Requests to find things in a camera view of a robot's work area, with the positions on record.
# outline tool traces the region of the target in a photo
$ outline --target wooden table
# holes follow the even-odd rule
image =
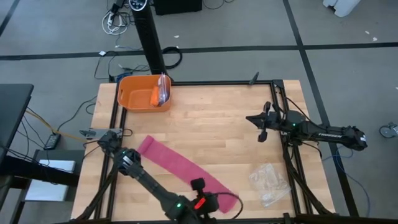
[[[284,81],[286,94],[307,113],[298,80]],[[92,128],[109,128],[115,94],[115,84],[99,87]],[[138,148],[151,135],[169,148],[183,155],[209,172],[244,202],[240,218],[274,218],[289,212],[294,216],[291,195],[288,194],[264,208],[259,194],[249,182],[249,175],[261,164],[271,163],[286,181],[279,133],[268,131],[264,143],[257,142],[259,131],[245,119],[259,114],[266,101],[272,101],[269,85],[173,86],[172,107],[164,113],[127,113],[126,127],[134,131],[124,137],[123,146]],[[121,108],[118,110],[119,124]],[[89,144],[86,153],[96,144]],[[307,184],[324,206],[334,211],[328,183],[318,151],[300,147]],[[83,163],[72,218],[89,204],[98,189],[103,152],[96,150]],[[153,162],[143,159],[142,165],[167,190],[193,199],[191,187]],[[302,194],[298,187],[301,208]],[[108,195],[104,196],[103,216]],[[231,218],[239,210],[239,203],[227,214],[212,213],[216,218]],[[166,220],[159,202],[136,180],[118,176],[113,221]]]

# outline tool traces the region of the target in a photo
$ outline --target clear plastic bag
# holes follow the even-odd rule
[[[162,105],[169,99],[169,93],[166,85],[166,77],[164,74],[161,74],[157,85],[159,87],[159,105]]]
[[[274,170],[272,164],[264,164],[250,176],[250,182],[259,192],[264,207],[270,206],[290,192],[286,180]]]

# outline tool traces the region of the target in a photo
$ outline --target pink resistance band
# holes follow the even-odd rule
[[[190,181],[193,179],[202,177],[206,184],[206,187],[203,189],[204,192],[232,193],[202,168],[166,147],[162,143],[156,141],[151,136],[147,136],[145,138],[137,151],[152,162],[176,175],[187,184],[190,184]],[[237,199],[230,195],[219,195],[218,203],[220,211],[223,213],[229,212],[234,207],[236,201]]]

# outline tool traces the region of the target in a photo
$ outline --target orange plastic bin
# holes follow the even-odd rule
[[[161,106],[150,105],[152,90],[160,75],[136,75],[125,77],[120,81],[118,91],[118,102],[126,109],[135,113],[164,112],[171,107],[171,85],[169,76],[165,76],[169,99]]]

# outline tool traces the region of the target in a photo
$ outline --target blue cable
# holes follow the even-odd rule
[[[329,157],[327,157],[327,158],[325,158],[325,159],[322,159],[322,161],[326,161],[326,160],[328,160],[328,159],[330,159],[330,158],[332,158],[332,157],[351,158],[351,157],[354,155],[354,151],[351,149],[351,155],[349,155],[349,156],[340,156],[340,155],[337,156],[337,153],[338,153],[339,148],[337,149],[336,155],[334,155],[334,156],[329,156]],[[354,179],[354,177],[350,176],[350,175],[341,167],[341,165],[340,165],[339,162],[337,162],[337,165],[338,165],[338,167],[340,168],[340,170],[343,171],[343,172],[347,175],[347,177],[349,177],[351,180],[353,180],[354,182],[356,182],[356,183],[362,188],[363,192],[365,192],[366,200],[367,200],[367,203],[368,203],[368,210],[367,210],[367,212],[366,212],[366,217],[368,218],[369,215],[370,215],[370,213],[371,213],[371,199],[370,199],[370,197],[369,197],[368,192],[366,191],[366,189],[364,188],[364,186],[363,186],[359,181],[357,181],[356,179]]]

